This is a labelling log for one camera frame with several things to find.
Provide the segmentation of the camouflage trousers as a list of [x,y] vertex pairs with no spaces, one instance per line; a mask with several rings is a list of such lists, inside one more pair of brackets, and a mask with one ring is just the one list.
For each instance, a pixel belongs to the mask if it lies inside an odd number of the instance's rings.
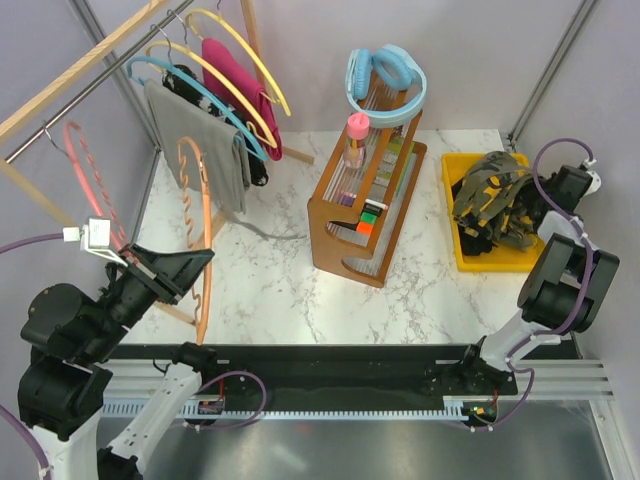
[[526,251],[536,244],[533,173],[511,154],[485,154],[451,191],[463,254],[480,256],[498,246]]

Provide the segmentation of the pink hanger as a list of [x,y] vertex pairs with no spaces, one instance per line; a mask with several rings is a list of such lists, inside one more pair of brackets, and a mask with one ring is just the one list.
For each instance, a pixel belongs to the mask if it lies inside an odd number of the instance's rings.
[[56,144],[46,123],[43,123],[43,131],[52,146],[69,160],[78,184],[92,209],[92,217],[103,217],[111,221],[111,248],[118,253],[124,246],[126,233],[81,126],[74,121],[64,124],[64,147]]

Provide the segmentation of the orange hanger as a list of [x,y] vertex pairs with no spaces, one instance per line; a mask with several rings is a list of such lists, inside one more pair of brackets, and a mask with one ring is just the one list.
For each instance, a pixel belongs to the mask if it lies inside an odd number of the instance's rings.
[[[190,215],[191,209],[191,196],[187,192],[189,187],[190,177],[187,173],[187,155],[184,152],[186,147],[190,147],[195,159],[196,159],[196,167],[197,167],[197,178],[200,181],[201,187],[201,197],[203,202],[203,233],[202,233],[202,241],[205,249],[208,249],[210,253],[212,253],[213,246],[213,231],[212,231],[212,220],[211,220],[211,195],[209,188],[209,180],[208,174],[206,170],[206,166],[203,160],[203,154],[196,144],[196,142],[189,136],[184,136],[180,138],[177,142],[178,148],[178,161],[179,161],[179,185],[181,187],[181,199],[183,203],[183,220],[185,226],[187,227],[186,233],[186,241],[187,247],[190,250],[196,250],[196,243],[192,241],[191,234],[195,227],[195,223],[193,218]],[[212,280],[213,280],[213,267],[211,263],[208,263],[203,271],[203,286],[202,291],[197,293],[195,288],[192,288],[192,298],[196,301],[196,306],[194,309],[194,321],[196,328],[196,344],[202,345],[205,340],[208,322],[209,322],[209,308],[211,304],[211,288],[212,288]]]

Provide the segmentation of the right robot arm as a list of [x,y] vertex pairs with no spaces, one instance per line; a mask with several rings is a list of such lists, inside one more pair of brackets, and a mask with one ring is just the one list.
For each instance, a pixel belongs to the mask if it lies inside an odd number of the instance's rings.
[[469,346],[454,377],[467,392],[502,388],[515,364],[543,343],[583,332],[595,320],[618,270],[596,247],[575,209],[594,181],[586,166],[564,165],[545,178],[515,157],[490,152],[454,185],[452,215],[466,253],[499,247],[544,249],[502,328]]

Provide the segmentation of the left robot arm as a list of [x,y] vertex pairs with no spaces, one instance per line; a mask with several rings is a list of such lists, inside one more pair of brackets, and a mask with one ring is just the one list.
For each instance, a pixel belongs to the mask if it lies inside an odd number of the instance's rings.
[[32,347],[31,360],[17,400],[21,421],[45,455],[45,478],[142,478],[186,401],[216,388],[214,352],[186,342],[142,410],[106,447],[97,446],[113,377],[104,363],[154,303],[177,304],[213,257],[209,248],[159,253],[127,244],[106,263],[108,283],[98,299],[59,283],[32,300],[20,332]]

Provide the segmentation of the inner yellow hanger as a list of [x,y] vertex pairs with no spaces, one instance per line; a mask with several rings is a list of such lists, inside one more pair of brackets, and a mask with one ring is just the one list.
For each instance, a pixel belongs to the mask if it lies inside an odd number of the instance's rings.
[[231,52],[213,38],[202,41],[200,54],[179,44],[173,43],[172,47],[202,67],[205,87],[243,113],[269,157],[274,161],[280,160],[283,155],[282,141],[273,107],[265,96],[266,89]]

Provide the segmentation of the yellow hanger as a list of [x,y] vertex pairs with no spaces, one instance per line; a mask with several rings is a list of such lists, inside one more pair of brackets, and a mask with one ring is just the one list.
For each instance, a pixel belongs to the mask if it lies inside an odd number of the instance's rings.
[[280,160],[283,155],[282,141],[273,107],[265,96],[266,89],[231,52],[213,38],[202,41],[200,54],[179,44],[173,43],[172,47],[202,67],[205,87],[243,113],[269,157],[274,161]]
[[225,20],[221,14],[214,13],[204,8],[192,8],[184,17],[185,25],[190,29],[198,38],[203,39],[204,36],[197,26],[197,21],[194,17],[200,15],[211,19],[226,30],[236,42],[244,49],[249,58],[252,60],[258,81],[266,88],[266,98],[273,104],[279,105],[284,111],[287,117],[292,116],[292,111],[289,106],[289,102],[284,95],[284,92],[280,88],[274,76],[263,62],[259,44],[257,42],[257,33],[255,29],[255,18],[250,17],[252,21],[249,25],[245,26],[248,37],[240,34],[227,20]]

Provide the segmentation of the magenta trousers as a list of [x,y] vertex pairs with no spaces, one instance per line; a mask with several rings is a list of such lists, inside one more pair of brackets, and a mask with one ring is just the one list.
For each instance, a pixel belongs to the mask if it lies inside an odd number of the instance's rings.
[[[276,146],[272,147],[263,141],[261,143],[269,157],[274,161],[279,161],[283,156],[282,141],[271,102],[265,97],[266,89],[235,60],[231,52],[221,42],[213,38],[205,38],[202,41],[201,57],[232,83],[262,117],[274,136]],[[202,68],[202,72],[204,84],[213,94],[233,105],[249,120],[253,120],[249,111],[225,85],[205,67]]]

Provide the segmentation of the yellow plastic tray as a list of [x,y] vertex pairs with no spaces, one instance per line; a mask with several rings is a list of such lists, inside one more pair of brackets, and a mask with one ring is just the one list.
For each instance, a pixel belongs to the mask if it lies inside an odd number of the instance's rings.
[[544,250],[545,243],[538,237],[527,250],[504,245],[494,247],[489,253],[468,256],[462,252],[458,225],[453,219],[452,186],[482,157],[483,153],[448,152],[441,156],[441,181],[447,205],[447,219],[452,234],[453,255],[457,269],[467,273],[500,272],[529,273]]

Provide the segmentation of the green booklet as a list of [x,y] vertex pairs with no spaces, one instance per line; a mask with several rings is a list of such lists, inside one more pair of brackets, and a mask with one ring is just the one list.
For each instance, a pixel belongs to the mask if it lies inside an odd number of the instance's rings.
[[[404,145],[404,140],[405,140],[404,137],[394,137],[389,141],[389,144],[387,145],[387,148],[385,150],[385,153],[383,155],[379,168],[376,172],[376,176],[374,178],[374,184],[381,187],[385,187],[385,188],[388,187],[396,166],[396,162],[398,160],[398,156]],[[414,147],[415,147],[415,142],[411,141],[409,145],[408,155],[413,154]],[[408,165],[408,158],[403,160],[403,162],[404,163],[402,164],[400,178],[396,185],[396,191],[395,191],[396,195],[398,194],[401,188],[402,181],[405,176],[405,172]]]

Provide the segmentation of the green cube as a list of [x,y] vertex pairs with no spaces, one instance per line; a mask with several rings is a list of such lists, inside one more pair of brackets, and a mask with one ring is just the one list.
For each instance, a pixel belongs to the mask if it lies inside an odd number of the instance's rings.
[[360,221],[368,224],[374,224],[376,221],[376,216],[371,213],[363,212],[360,216]]

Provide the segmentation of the wooden desk shelf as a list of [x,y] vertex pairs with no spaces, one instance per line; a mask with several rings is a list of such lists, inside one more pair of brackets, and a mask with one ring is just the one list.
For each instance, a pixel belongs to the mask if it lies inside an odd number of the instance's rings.
[[312,262],[320,270],[381,288],[385,284],[427,147],[414,139],[412,119],[404,135],[373,129],[365,163],[343,158],[343,131],[307,203]]

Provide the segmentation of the orange cube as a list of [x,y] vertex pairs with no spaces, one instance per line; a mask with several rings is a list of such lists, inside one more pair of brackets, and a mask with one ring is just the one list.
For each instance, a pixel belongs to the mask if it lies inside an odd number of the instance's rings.
[[373,224],[366,223],[366,222],[359,222],[356,226],[356,231],[358,233],[370,235],[373,231],[373,227],[374,227]]

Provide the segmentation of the pink cap bottle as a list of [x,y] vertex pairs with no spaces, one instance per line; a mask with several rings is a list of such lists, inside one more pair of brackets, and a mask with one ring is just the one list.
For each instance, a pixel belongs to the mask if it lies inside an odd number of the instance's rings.
[[349,116],[346,124],[346,140],[342,158],[348,168],[359,169],[366,159],[366,139],[369,134],[370,120],[362,112]]

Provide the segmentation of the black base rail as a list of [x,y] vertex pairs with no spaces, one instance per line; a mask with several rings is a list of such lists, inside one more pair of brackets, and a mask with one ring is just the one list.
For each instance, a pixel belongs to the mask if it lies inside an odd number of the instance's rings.
[[438,360],[428,347],[218,347],[177,417],[205,429],[248,420],[465,420],[470,402],[518,389],[473,354]]

